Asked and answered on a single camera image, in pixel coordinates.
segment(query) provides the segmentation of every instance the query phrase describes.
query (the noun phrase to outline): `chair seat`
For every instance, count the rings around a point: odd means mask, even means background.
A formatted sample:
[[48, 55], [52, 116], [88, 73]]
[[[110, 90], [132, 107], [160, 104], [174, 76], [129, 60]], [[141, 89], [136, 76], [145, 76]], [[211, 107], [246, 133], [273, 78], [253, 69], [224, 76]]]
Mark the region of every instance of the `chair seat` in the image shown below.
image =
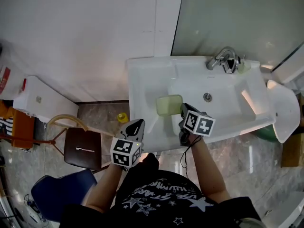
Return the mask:
[[46, 219], [60, 222], [64, 206], [81, 204], [89, 189], [96, 184], [92, 172], [83, 170], [61, 178], [44, 176], [33, 186], [31, 194]]
[[66, 132], [64, 160], [86, 169], [101, 169], [101, 135], [82, 128], [69, 128]]

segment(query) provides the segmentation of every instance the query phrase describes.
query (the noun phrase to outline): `drain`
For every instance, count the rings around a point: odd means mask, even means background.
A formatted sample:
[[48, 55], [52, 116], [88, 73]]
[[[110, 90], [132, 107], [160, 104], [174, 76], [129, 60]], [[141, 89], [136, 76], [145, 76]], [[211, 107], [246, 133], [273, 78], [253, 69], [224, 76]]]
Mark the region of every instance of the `drain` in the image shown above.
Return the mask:
[[204, 100], [206, 102], [210, 102], [212, 100], [212, 96], [209, 93], [204, 94]]

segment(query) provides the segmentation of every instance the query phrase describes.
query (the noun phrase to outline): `person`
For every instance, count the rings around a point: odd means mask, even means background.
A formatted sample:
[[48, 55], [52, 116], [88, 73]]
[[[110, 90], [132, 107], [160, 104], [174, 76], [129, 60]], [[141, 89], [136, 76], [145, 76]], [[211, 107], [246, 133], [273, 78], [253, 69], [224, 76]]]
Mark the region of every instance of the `person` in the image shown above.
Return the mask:
[[200, 189], [184, 176], [159, 170], [149, 153], [129, 169], [117, 192], [123, 169], [110, 164], [85, 205], [65, 207], [60, 227], [265, 227], [249, 197], [230, 197], [203, 139], [191, 134], [189, 140]]

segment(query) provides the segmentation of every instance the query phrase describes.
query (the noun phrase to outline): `blue chair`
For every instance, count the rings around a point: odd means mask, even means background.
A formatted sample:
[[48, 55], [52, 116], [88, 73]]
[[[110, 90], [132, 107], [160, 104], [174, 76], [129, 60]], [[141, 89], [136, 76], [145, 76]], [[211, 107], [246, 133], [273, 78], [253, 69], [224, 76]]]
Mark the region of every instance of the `blue chair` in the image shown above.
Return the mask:
[[61, 178], [44, 176], [35, 183], [31, 194], [44, 218], [60, 222], [64, 206], [81, 204], [96, 184], [94, 175], [87, 169]]

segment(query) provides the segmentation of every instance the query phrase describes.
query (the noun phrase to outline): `gray floor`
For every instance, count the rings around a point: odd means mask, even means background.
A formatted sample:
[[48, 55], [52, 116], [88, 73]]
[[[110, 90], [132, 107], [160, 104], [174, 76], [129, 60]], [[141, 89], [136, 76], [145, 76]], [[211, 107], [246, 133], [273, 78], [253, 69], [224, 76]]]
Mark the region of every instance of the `gray floor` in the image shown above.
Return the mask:
[[[115, 133], [120, 127], [116, 116], [120, 112], [129, 112], [128, 104], [88, 104], [81, 105], [78, 117], [87, 125]], [[53, 126], [47, 130], [47, 139], [60, 132]], [[36, 138], [44, 138], [43, 124], [37, 125]], [[63, 150], [64, 136], [57, 139], [57, 147]], [[111, 138], [103, 137], [102, 160], [110, 161], [109, 148]], [[2, 155], [6, 161], [6, 175], [10, 201], [19, 209], [27, 223], [24, 227], [41, 228], [46, 223], [37, 225], [28, 216], [23, 197], [30, 194], [32, 186], [44, 175], [60, 177], [81, 168], [64, 162], [63, 157], [51, 146], [35, 146], [31, 153], [13, 148], [2, 140]], [[244, 134], [235, 138], [208, 144], [208, 148], [224, 176], [227, 189], [232, 197], [249, 196], [263, 217], [265, 212], [283, 202], [291, 191], [304, 188], [304, 168], [280, 168], [282, 145], [269, 143], [252, 134]], [[180, 164], [185, 149], [158, 153], [160, 169], [174, 171], [185, 176], [185, 169]], [[191, 151], [187, 154], [188, 176], [198, 184]], [[99, 180], [103, 175], [95, 175]]]

